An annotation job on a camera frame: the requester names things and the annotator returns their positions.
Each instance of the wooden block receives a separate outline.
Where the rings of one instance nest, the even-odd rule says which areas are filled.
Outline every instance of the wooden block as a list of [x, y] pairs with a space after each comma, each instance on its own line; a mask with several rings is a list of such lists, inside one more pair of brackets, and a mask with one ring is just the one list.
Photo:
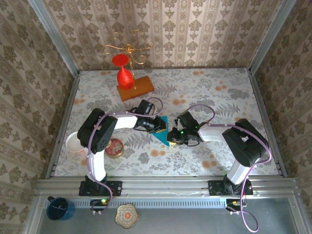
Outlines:
[[148, 76], [135, 79], [135, 85], [131, 89], [124, 90], [120, 89], [119, 86], [117, 86], [117, 89], [122, 101], [136, 98], [138, 96], [150, 93], [155, 90]]

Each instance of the table surface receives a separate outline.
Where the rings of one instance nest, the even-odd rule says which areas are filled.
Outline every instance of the table surface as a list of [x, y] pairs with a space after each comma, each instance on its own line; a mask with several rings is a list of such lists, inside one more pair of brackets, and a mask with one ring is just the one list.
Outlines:
[[[164, 107], [161, 116], [168, 116], [169, 130], [174, 119], [194, 104], [207, 104], [216, 111], [211, 123], [235, 123], [246, 118], [265, 137], [258, 105], [245, 68], [231, 69], [155, 69], [137, 70], [136, 77], [148, 75], [155, 91], [122, 102], [118, 94], [118, 71], [81, 72], [78, 91], [67, 125], [55, 176], [83, 176], [87, 173], [85, 152], [71, 153], [65, 147], [67, 137], [77, 131], [91, 111], [98, 107], [106, 112], [130, 110], [142, 99], [158, 97]], [[198, 121], [208, 120], [212, 113], [195, 107], [191, 114]], [[112, 138], [125, 147], [122, 157], [105, 156], [108, 176], [178, 176], [225, 175], [234, 162], [226, 143], [203, 142], [195, 147], [166, 146], [152, 134], [133, 129], [118, 129]], [[272, 160], [254, 169], [253, 175], [277, 175]]]

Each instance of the wall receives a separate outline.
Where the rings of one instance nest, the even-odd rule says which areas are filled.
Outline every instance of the wall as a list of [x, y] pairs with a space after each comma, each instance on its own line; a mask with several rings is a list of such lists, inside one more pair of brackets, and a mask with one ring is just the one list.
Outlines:
[[0, 233], [20, 233], [73, 77], [26, 0], [0, 0]]
[[122, 32], [154, 40], [144, 67], [248, 67], [281, 0], [44, 0], [80, 70], [115, 68], [101, 52]]
[[312, 1], [297, 0], [256, 78], [284, 163], [312, 219]]

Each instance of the purple cable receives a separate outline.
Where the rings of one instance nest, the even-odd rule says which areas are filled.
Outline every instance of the purple cable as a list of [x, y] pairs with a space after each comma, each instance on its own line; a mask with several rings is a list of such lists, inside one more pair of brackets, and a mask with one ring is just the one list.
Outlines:
[[193, 105], [193, 106], [189, 107], [189, 108], [188, 108], [186, 111], [184, 111], [184, 112], [187, 112], [188, 110], [190, 110], [190, 109], [192, 109], [193, 107], [196, 107], [196, 106], [204, 106], [204, 107], [207, 107], [207, 108], [209, 108], [209, 109], [213, 112], [213, 116], [212, 116], [209, 120], [207, 120], [207, 123], [209, 123], [209, 122], [215, 117], [215, 111], [214, 111], [214, 109], [213, 109], [212, 107], [208, 106], [208, 105], [205, 105], [205, 104], [196, 104], [196, 105]]
[[[162, 108], [163, 108], [163, 103], [162, 103], [162, 101], [161, 101], [159, 98], [157, 98], [157, 97], [151, 97], [151, 98], [149, 98], [148, 100], [150, 100], [150, 99], [152, 99], [152, 98], [157, 99], [157, 100], [160, 101], [161, 108], [160, 108], [159, 112], [161, 112], [161, 110], [162, 110]], [[125, 113], [123, 113], [123, 112], [118, 112], [118, 113], [106, 113], [105, 115], [103, 115], [103, 116], [98, 120], [97, 124], [95, 125], [95, 127], [94, 127], [94, 129], [93, 129], [93, 131], [92, 131], [92, 133], [91, 133], [91, 135], [90, 135], [90, 139], [89, 139], [89, 143], [88, 143], [87, 168], [88, 168], [88, 172], [89, 172], [89, 174], [90, 174], [92, 180], [93, 180], [94, 182], [96, 182], [96, 183], [98, 183], [98, 184], [104, 186], [104, 187], [109, 191], [109, 194], [110, 194], [110, 199], [109, 199], [109, 201], [111, 201], [112, 198], [113, 198], [112, 190], [111, 190], [106, 184], [104, 184], [104, 183], [98, 181], [97, 179], [95, 179], [94, 175], [93, 175], [92, 172], [91, 172], [91, 166], [90, 166], [90, 160], [91, 160], [91, 158], [90, 158], [90, 154], [91, 154], [91, 143], [92, 143], [94, 134], [96, 133], [96, 130], [98, 129], [98, 127], [99, 127], [99, 125], [101, 124], [101, 122], [103, 121], [103, 119], [105, 119], [105, 117], [107, 117], [108, 115], [124, 115], [124, 114], [126, 114], [126, 115], [132, 115], [132, 116], [140, 116], [140, 117], [154, 117], [154, 116], [157, 116], [157, 115], [158, 115], [158, 113], [156, 113], [156, 114], [154, 114], [154, 115], [150, 115], [150, 116], [148, 116], [148, 115], [140, 115], [140, 114], [135, 114], [135, 113], [131, 113], [131, 112], [128, 112], [128, 111], [126, 111]], [[107, 203], [107, 206], [105, 207], [105, 209], [104, 209], [103, 211], [105, 211], [105, 210], [108, 208], [108, 206], [109, 206], [109, 203]]]
[[[248, 211], [243, 211], [243, 196], [244, 196], [244, 187], [245, 187], [245, 184], [246, 184], [246, 180], [249, 176], [249, 174], [252, 172], [252, 170], [254, 169], [254, 167], [258, 164], [261, 164], [261, 163], [266, 163], [266, 162], [269, 162], [271, 159], [272, 159], [272, 152], [270, 151], [270, 149], [267, 147], [267, 145], [260, 139], [258, 138], [255, 134], [249, 132], [248, 130], [244, 129], [244, 128], [241, 128], [241, 127], [238, 127], [236, 125], [233, 125], [233, 124], [208, 124], [209, 126], [211, 127], [232, 127], [232, 128], [236, 128], [238, 130], [241, 130], [242, 132], [245, 132], [247, 133], [248, 135], [250, 135], [251, 137], [253, 137], [254, 139], [256, 139], [262, 146], [263, 148], [269, 153], [269, 158], [268, 159], [265, 159], [265, 160], [262, 160], [260, 162], [257, 162], [255, 163], [253, 166], [251, 166], [251, 168], [249, 169], [249, 171], [247, 172], [245, 178], [244, 178], [244, 181], [243, 181], [243, 186], [242, 186], [242, 192], [240, 193], [240, 204], [239, 204], [239, 207], [240, 207], [240, 212], [241, 212], [241, 215], [242, 215], [242, 219], [243, 219], [243, 222], [246, 226], [246, 228], [248, 229], [248, 231], [252, 232], [252, 233], [256, 233], [259, 231], [259, 224], [258, 224], [258, 221], [257, 219], [255, 218], [255, 216], [248, 212]], [[249, 214], [256, 222], [256, 229], [255, 230], [252, 230], [246, 223], [246, 220], [245, 220], [245, 217], [244, 217], [244, 213], [246, 214]]]

